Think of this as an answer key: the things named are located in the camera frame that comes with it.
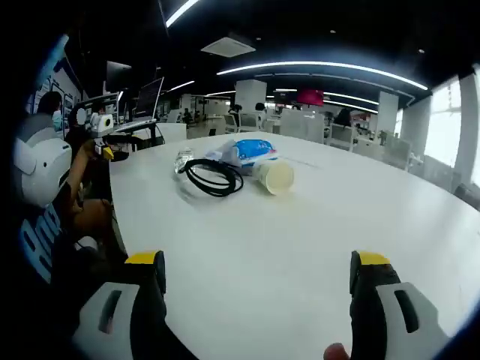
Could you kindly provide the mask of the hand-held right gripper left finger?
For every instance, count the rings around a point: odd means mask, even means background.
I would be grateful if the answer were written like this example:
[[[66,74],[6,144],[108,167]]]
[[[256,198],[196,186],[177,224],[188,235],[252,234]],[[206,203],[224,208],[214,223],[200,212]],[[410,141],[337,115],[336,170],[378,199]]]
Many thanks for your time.
[[[73,345],[87,359],[152,359],[167,307],[164,252],[137,253],[114,282],[102,284],[79,311]]]

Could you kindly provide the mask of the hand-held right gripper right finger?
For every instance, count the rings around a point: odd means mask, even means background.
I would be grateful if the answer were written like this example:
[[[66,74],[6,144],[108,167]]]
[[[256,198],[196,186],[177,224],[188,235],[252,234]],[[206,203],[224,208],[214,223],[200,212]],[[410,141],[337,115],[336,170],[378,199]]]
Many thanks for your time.
[[[449,342],[434,304],[379,253],[352,252],[349,293],[351,359],[433,359]]]

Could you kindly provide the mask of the person's right hand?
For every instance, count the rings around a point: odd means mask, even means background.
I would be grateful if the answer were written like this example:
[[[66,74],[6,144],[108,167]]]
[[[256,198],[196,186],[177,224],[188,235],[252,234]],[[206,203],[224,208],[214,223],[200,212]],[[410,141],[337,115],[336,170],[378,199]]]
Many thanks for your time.
[[[342,343],[330,344],[323,353],[324,360],[350,360],[350,356]]]

